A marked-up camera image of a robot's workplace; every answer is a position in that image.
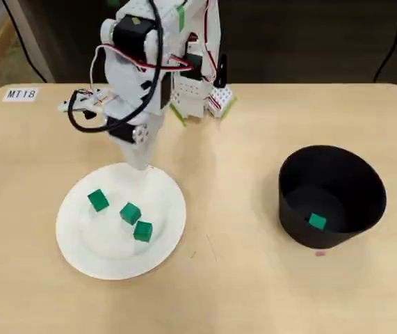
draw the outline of white plate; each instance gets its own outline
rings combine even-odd
[[[88,195],[101,189],[110,206],[97,213]],[[132,202],[141,220],[153,224],[149,243],[133,238],[134,226],[120,217]],[[186,203],[177,183],[158,168],[138,171],[127,164],[100,168],[66,195],[56,220],[56,239],[64,258],[80,272],[103,280],[146,273],[175,249],[186,223]]]

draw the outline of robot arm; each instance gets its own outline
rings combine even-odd
[[[115,20],[107,19],[101,27],[102,45],[98,48],[105,49],[105,74],[111,86],[107,98],[96,98],[92,89],[93,96],[80,100],[74,96],[74,101],[70,101],[71,107],[75,105],[77,109],[76,102],[85,105],[100,100],[106,123],[113,128],[108,131],[111,139],[138,170],[149,164],[171,100],[184,118],[202,118],[205,109],[220,117],[225,108],[218,99],[234,98],[228,87],[213,85],[218,74],[221,37],[218,0],[154,2],[161,18],[163,53],[152,98],[148,94],[153,89],[159,57],[159,31],[149,1],[130,0],[119,9]],[[130,117],[142,104],[146,104],[145,108],[136,117]],[[98,106],[91,111],[98,113]]]

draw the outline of green cube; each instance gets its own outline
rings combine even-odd
[[[141,210],[132,203],[127,203],[120,211],[120,216],[130,225],[135,225],[139,218],[141,218]]]
[[[323,230],[326,225],[326,218],[323,218],[317,214],[311,214],[309,217],[309,223],[319,230]]]
[[[133,232],[133,237],[135,240],[149,242],[152,237],[152,231],[154,227],[151,223],[146,223],[144,221],[139,221],[136,224],[135,232]]]
[[[95,208],[96,212],[100,212],[104,210],[106,207],[109,206],[106,196],[102,193],[101,189],[93,191],[89,196],[88,199],[90,203],[92,203],[93,207]]]

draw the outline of red wire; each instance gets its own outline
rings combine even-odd
[[[211,100],[211,102],[213,102],[213,104],[215,104],[215,106],[216,106],[218,109],[221,109],[221,105],[217,102],[217,100],[215,100],[215,99],[213,98],[212,95],[209,96],[209,99]]]
[[[111,49],[115,50],[117,53],[123,55],[125,58],[130,59],[130,61],[132,63],[134,63],[137,67],[142,67],[143,69],[144,69],[144,67],[151,68],[151,69],[155,69],[156,68],[155,65],[143,63],[143,62],[135,59],[134,57],[129,56],[128,54],[122,52],[121,50],[119,50],[117,47],[115,47],[112,44],[105,43],[103,45],[107,46],[107,47],[110,47]],[[165,71],[186,70],[186,69],[191,69],[192,70],[193,66],[190,63],[188,63],[187,61],[185,61],[183,59],[180,59],[180,58],[175,59],[175,60],[179,61],[180,63],[187,64],[187,66],[163,66],[163,67],[161,67],[161,69],[165,70]]]
[[[209,55],[209,58],[211,59],[212,66],[217,72],[217,65],[216,62],[213,59],[213,56],[211,52],[207,49],[207,14],[209,11],[209,0],[206,0],[206,12],[204,13],[204,47],[206,48],[207,54]]]

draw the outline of black bowl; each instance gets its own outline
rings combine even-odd
[[[341,148],[303,148],[280,169],[280,221],[294,240],[311,248],[331,248],[369,230],[386,204],[379,175]]]

